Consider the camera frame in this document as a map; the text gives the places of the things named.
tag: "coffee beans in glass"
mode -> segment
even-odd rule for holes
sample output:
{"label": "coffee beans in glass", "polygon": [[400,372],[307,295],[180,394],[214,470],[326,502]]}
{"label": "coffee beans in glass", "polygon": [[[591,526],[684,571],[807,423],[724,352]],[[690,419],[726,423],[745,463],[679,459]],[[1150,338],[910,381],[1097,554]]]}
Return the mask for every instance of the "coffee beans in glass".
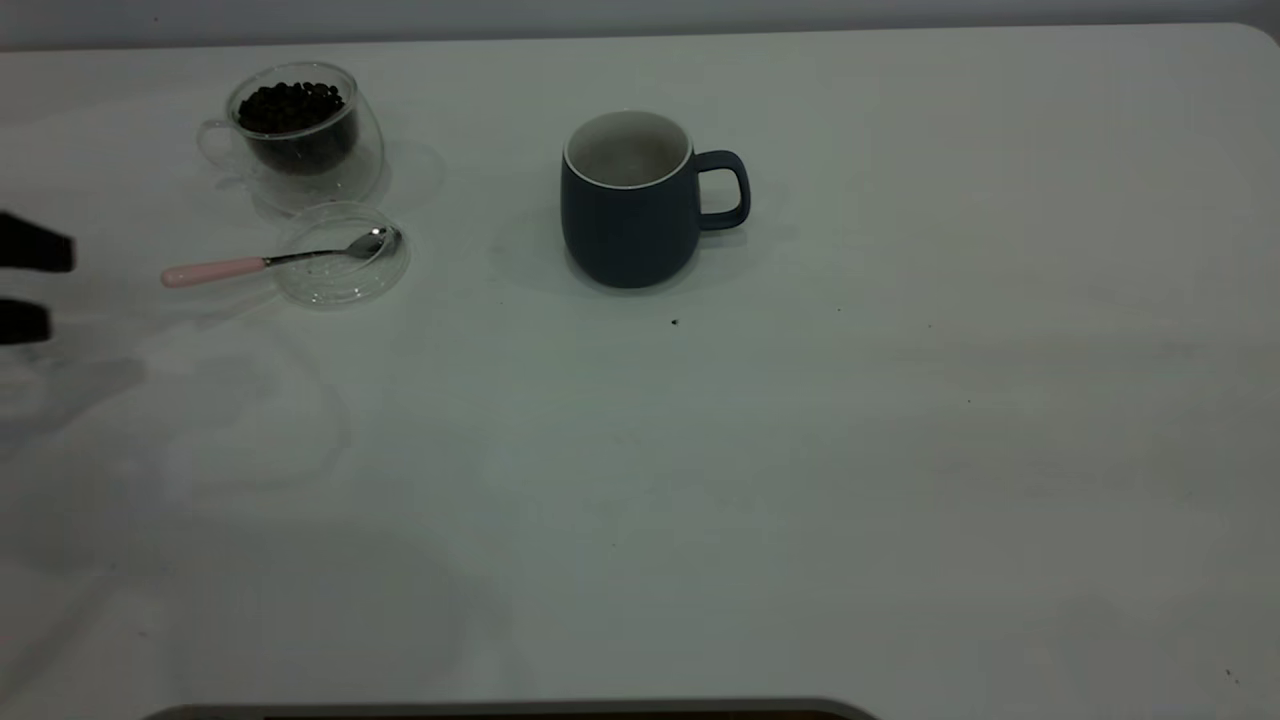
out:
{"label": "coffee beans in glass", "polygon": [[[288,63],[255,73],[232,91],[224,115],[200,127],[200,150],[287,213],[361,200],[381,174],[378,120],[355,78],[335,65]],[[212,131],[227,140],[218,142]]]}

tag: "dark blue mug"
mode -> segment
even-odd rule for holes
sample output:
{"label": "dark blue mug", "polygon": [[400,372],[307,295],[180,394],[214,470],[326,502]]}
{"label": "dark blue mug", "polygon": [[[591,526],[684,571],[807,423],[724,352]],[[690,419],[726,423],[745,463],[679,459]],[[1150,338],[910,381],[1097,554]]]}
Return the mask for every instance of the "dark blue mug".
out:
{"label": "dark blue mug", "polygon": [[[703,214],[698,174],[731,170],[737,208]],[[727,150],[694,154],[675,122],[640,110],[609,113],[577,128],[561,164],[561,229],[595,281],[646,287],[685,266],[703,231],[735,228],[751,211],[746,168]]]}

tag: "mug handle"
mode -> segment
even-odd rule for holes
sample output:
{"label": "mug handle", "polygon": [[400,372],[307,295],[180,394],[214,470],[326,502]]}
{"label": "mug handle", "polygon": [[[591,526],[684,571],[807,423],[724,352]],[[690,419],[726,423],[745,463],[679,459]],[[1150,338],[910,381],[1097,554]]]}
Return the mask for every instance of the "mug handle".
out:
{"label": "mug handle", "polygon": [[232,132],[232,126],[223,120],[205,120],[200,123],[200,129],[196,131],[196,147],[200,149],[200,154],[218,169],[234,176],[243,176],[243,169],[238,167],[233,156],[234,147],[230,142],[228,142],[225,147],[216,147],[210,141],[209,136],[215,129],[227,131],[229,133]]}
{"label": "mug handle", "polygon": [[727,231],[746,222],[751,214],[751,183],[746,179],[746,167],[742,159],[728,150],[712,150],[694,155],[694,170],[705,173],[708,170],[730,170],[737,178],[737,193],[741,200],[737,208],[724,213],[703,213],[698,217],[698,227],[704,231]]}

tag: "black object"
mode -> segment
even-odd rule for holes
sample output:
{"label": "black object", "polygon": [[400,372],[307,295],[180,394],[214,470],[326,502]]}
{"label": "black object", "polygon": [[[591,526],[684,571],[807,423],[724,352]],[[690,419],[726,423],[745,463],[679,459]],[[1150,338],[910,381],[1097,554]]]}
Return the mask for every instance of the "black object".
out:
{"label": "black object", "polygon": [[[241,102],[236,122],[250,132],[282,136],[248,138],[264,165],[288,176],[317,176],[337,168],[356,146],[358,127],[352,110],[337,86],[280,82],[253,91]],[[332,120],[338,114],[342,117]]]}
{"label": "black object", "polygon": [[[76,268],[72,238],[0,213],[0,268],[69,273]],[[0,299],[0,345],[52,337],[49,310],[35,302]]]}
{"label": "black object", "polygon": [[0,268],[69,273],[76,268],[72,238],[0,213]]}
{"label": "black object", "polygon": [[[731,170],[741,201],[701,214],[698,173]],[[742,224],[751,187],[742,160],[727,150],[692,154],[676,123],[622,111],[582,126],[561,163],[561,229],[579,266],[613,287],[646,287],[675,275],[701,231]]]}
{"label": "black object", "polygon": [[44,342],[52,336],[49,310],[35,302],[0,299],[0,345]]}

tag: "spoon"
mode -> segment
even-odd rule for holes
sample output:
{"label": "spoon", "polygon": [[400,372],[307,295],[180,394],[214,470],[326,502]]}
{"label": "spoon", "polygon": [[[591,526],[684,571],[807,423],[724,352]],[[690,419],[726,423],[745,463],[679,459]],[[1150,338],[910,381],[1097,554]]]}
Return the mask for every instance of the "spoon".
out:
{"label": "spoon", "polygon": [[378,251],[381,250],[383,245],[387,242],[387,237],[393,232],[396,231],[390,228],[374,228],[357,237],[351,245],[342,250],[314,250],[311,252],[296,252],[293,255],[278,255],[275,258],[241,258],[238,260],[220,260],[218,263],[200,263],[197,265],[178,265],[177,268],[169,268],[168,270],[160,273],[160,283],[165,287],[189,287],[193,284],[234,278],[237,275],[247,275],[248,273],[256,273],[284,263],[306,260],[308,258],[323,258],[325,255],[346,255],[348,258],[355,258],[356,260],[369,260],[374,255],[378,255]]}

